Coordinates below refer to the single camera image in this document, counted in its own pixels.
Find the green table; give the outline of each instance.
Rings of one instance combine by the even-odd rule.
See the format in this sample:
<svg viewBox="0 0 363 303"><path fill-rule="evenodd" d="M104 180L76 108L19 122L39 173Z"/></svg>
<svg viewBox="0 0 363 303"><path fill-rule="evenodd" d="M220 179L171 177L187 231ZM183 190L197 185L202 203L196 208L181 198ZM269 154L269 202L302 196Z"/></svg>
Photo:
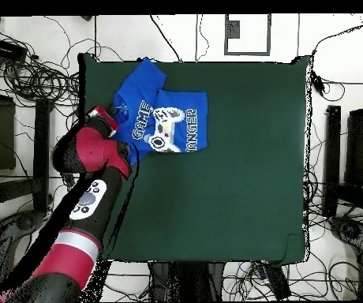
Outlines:
<svg viewBox="0 0 363 303"><path fill-rule="evenodd" d="M86 110L110 105L138 65L83 59ZM308 64L156 63L168 76L165 90L208 93L208 148L140 161L110 259L302 261ZM126 182L107 236L128 189Z"/></svg>

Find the floor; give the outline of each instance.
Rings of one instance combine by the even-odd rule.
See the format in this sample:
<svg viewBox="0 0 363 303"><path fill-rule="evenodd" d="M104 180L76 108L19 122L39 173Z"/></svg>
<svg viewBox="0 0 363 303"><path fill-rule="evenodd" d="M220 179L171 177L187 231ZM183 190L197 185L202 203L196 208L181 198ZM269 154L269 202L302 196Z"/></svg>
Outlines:
<svg viewBox="0 0 363 303"><path fill-rule="evenodd" d="M224 55L225 16L218 14L189 14L174 16L154 16L155 22L163 30L178 56L167 45L157 27L149 16L98 16L95 21L87 22L81 17L3 17L0 32L7 36L26 42L32 46L41 62L50 62L50 66L73 74L77 72L77 54L95 52L94 38L98 42L97 55L101 61L129 61L148 56L162 62L290 62L297 55L308 55L325 37L338 34L346 29L363 24L363 14L272 14L271 52L269 56ZM264 41L247 32L256 29L259 35L266 34L267 27L257 15L230 15L230 21L241 22L241 39L247 43L230 43L232 51L261 51ZM246 50L250 44L252 50ZM322 180L325 110L329 104L342 107L342 133L346 132L346 118L350 110L363 107L363 28L326 39L317 47L314 63L315 71L324 79L344 82L342 86L331 84L327 99L316 92L312 93L312 137L311 165L318 178ZM0 92L7 89L0 80ZM26 106L29 102L20 99ZM51 113L51 147L66 133L65 122L72 121L67 116L73 112L71 102L65 101L59 110ZM28 175L32 175L32 138L34 137L34 114L29 107L18 107L16 114L17 135L15 150L21 158ZM346 154L346 135L342 136L341 179L344 174ZM54 194L54 206L66 194L59 173L50 168L50 193ZM19 163L15 170L0 171L0 182L22 178L23 170ZM23 196L0 205L0 219L12 215L18 208L31 209L31 197ZM343 214L347 207L340 207ZM363 216L363 211L356 210L351 214ZM349 264L338 264L339 261L355 264L354 252L348 245L336 240L329 231L328 223L323 217L310 216L311 248L308 261L290 265L290 288L293 297L290 300L350 300L354 299L357 288L357 271ZM17 261L21 258L30 242L29 236L23 238L17 252ZM326 271L332 266L331 277L335 281L326 282ZM257 301L275 299L267 287L267 280L257 280L256 289L247 283L247 294L239 294L236 277L243 278L251 263L228 263L224 275L233 275L224 281L224 301ZM131 301L125 294L139 295L148 284L148 267L146 264L125 264L113 262L110 276L107 279L101 301Z"/></svg>

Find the black frame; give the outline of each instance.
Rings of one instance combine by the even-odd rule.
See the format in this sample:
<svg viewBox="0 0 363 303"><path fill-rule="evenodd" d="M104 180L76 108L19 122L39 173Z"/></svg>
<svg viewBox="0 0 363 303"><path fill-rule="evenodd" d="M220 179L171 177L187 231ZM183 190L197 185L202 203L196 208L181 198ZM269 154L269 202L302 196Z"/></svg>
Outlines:
<svg viewBox="0 0 363 303"><path fill-rule="evenodd" d="M229 21L229 14L225 14L225 43L224 54L226 56L270 56L271 51L271 14L268 14L268 29L267 29L267 51L265 52L229 52L228 41L229 39L240 38L238 33L232 33L233 29L238 30L240 28L240 21Z"/></svg>
<svg viewBox="0 0 363 303"><path fill-rule="evenodd" d="M326 147L324 152L324 183L322 193L322 216L334 217L338 200L357 205L363 209L363 187L339 183L340 163L340 106L327 108Z"/></svg>
<svg viewBox="0 0 363 303"><path fill-rule="evenodd" d="M46 213L51 203L48 194L50 166L50 112L54 105L48 99L36 101L33 176L29 179L0 183L0 203L28 194L33 195L33 207Z"/></svg>

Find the game controller graphic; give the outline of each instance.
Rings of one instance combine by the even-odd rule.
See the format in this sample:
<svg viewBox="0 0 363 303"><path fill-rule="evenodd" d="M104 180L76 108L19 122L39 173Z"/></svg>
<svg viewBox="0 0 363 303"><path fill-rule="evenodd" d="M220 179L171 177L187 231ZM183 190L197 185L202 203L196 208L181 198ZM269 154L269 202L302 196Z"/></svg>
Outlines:
<svg viewBox="0 0 363 303"><path fill-rule="evenodd" d="M183 110L173 107L158 108L152 111L152 115L155 117L155 133L145 135L144 141L158 152L181 152L173 144L173 137L174 124L185 119Z"/></svg>
<svg viewBox="0 0 363 303"><path fill-rule="evenodd" d="M69 218L73 220L86 219L95 212L95 209L107 191L107 185L103 180L94 180L91 187L84 192Z"/></svg>

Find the button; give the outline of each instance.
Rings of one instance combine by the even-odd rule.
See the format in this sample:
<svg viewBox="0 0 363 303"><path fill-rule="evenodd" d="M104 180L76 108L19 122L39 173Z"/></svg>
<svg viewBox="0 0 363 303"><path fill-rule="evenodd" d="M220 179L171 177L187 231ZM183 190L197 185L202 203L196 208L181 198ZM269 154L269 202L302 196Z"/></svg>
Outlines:
<svg viewBox="0 0 363 303"><path fill-rule="evenodd" d="M91 194L91 193L85 193L79 199L78 204L80 204L81 206L88 206L89 204L92 204L95 201L96 201L96 198L95 198L95 196L93 194Z"/></svg>

